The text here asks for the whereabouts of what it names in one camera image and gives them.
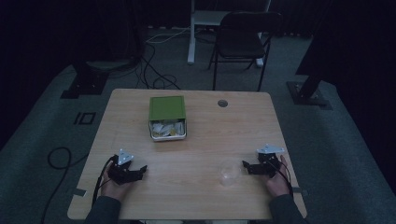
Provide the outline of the person's right hand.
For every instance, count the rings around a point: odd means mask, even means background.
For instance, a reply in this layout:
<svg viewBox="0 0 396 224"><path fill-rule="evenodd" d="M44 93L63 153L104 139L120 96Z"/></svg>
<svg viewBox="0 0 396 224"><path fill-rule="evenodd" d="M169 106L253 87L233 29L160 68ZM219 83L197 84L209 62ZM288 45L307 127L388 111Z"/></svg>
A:
<svg viewBox="0 0 396 224"><path fill-rule="evenodd" d="M280 156L281 165L273 177L264 176L265 187L273 197L290 194L290 182L287 174L287 162L283 155Z"/></svg>

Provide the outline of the white desk frame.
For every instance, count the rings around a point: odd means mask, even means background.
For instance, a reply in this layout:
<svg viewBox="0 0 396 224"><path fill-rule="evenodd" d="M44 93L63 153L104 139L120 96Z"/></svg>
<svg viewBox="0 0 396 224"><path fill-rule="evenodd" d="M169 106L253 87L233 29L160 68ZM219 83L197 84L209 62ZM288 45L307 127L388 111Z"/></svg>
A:
<svg viewBox="0 0 396 224"><path fill-rule="evenodd" d="M262 3L256 4L253 9L268 12L272 0L262 0ZM196 49L196 26L215 26L218 28L220 21L229 13L224 10L209 10L209 9L195 9L195 0L191 0L191 19L190 19L190 44L188 51L187 64L191 65L195 62L195 49ZM262 68L264 65L263 59L256 59L255 64Z"/></svg>

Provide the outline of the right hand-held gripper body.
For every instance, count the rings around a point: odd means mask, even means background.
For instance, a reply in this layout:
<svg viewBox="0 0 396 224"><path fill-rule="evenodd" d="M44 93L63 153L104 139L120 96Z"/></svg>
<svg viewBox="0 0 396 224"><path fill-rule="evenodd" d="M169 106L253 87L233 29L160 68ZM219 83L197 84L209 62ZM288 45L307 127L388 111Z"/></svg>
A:
<svg viewBox="0 0 396 224"><path fill-rule="evenodd" d="M259 161L259 174L273 177L280 169L280 160L277 153L283 153L285 148L266 144L263 148L257 149Z"/></svg>

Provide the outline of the clear plastic cup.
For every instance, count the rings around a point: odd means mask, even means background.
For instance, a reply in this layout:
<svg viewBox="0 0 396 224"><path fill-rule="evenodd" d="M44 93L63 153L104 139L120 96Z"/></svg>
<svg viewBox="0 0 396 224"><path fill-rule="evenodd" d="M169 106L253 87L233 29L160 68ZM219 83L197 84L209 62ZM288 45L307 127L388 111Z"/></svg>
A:
<svg viewBox="0 0 396 224"><path fill-rule="evenodd" d="M219 182L223 187L233 185L241 175L238 161L223 161L219 167Z"/></svg>

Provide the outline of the person's left hand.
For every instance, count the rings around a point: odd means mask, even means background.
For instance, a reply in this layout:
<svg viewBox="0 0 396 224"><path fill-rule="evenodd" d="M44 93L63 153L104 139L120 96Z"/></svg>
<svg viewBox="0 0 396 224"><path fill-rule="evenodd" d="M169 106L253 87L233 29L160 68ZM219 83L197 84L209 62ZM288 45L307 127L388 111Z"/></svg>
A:
<svg viewBox="0 0 396 224"><path fill-rule="evenodd" d="M103 182L101 184L101 195L113 198L122 202L133 187L133 183L126 183L118 185L111 178L108 177L108 172L105 171L103 175Z"/></svg>

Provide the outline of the black stand base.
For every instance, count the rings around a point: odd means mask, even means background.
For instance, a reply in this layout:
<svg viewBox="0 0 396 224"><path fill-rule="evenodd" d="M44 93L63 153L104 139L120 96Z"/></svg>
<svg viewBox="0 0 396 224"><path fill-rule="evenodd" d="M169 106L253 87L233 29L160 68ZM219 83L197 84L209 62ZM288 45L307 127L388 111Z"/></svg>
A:
<svg viewBox="0 0 396 224"><path fill-rule="evenodd" d="M65 90L62 99L77 99L80 95L101 95L108 78L107 72L94 71L86 62L72 63L76 71L75 79L68 90Z"/></svg>
<svg viewBox="0 0 396 224"><path fill-rule="evenodd" d="M293 30L304 37L313 37L325 18L332 0L299 0L292 13ZM305 82L288 81L290 96L296 105L316 105L322 110L332 110L330 102L318 89L320 79L308 77Z"/></svg>

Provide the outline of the pile of white sachets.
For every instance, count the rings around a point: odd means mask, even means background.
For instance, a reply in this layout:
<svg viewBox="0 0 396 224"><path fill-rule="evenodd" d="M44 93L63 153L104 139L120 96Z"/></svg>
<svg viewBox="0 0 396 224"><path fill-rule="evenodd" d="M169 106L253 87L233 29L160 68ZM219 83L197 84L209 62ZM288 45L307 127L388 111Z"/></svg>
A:
<svg viewBox="0 0 396 224"><path fill-rule="evenodd" d="M185 123L155 121L150 123L150 130L154 137L182 136L185 134Z"/></svg>

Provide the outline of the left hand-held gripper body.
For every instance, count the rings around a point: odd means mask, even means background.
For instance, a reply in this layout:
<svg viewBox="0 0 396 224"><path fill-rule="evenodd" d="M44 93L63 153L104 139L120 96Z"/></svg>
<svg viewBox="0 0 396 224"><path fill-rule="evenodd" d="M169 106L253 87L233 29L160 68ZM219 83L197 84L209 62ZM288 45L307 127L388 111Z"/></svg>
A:
<svg viewBox="0 0 396 224"><path fill-rule="evenodd" d="M134 156L124 149L120 149L118 155L112 157L112 163L108 170L108 177L111 178L118 185L131 183L134 176L133 171L129 170Z"/></svg>

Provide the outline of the black folding chair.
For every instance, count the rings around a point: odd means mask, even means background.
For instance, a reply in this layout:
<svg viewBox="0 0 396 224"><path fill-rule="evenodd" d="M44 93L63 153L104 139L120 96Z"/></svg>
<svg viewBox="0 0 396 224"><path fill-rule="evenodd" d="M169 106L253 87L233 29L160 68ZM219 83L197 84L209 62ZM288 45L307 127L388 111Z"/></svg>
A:
<svg viewBox="0 0 396 224"><path fill-rule="evenodd" d="M219 24L208 68L214 66L212 90L216 88L219 63L248 63L247 69L262 59L257 91L261 90L272 37L279 31L283 16L278 12L235 11Z"/></svg>

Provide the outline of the green box with metal drawer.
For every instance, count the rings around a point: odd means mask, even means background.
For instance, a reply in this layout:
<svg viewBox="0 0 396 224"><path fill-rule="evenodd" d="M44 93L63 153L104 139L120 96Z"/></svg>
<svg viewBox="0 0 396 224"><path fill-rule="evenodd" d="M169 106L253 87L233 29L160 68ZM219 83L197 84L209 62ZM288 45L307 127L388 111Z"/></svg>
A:
<svg viewBox="0 0 396 224"><path fill-rule="evenodd" d="M150 123L155 121L182 121L185 123L185 134L182 136L154 137L150 130ZM155 142L185 139L187 136L187 121L184 97L181 95L151 97L149 101L148 128L150 137Z"/></svg>

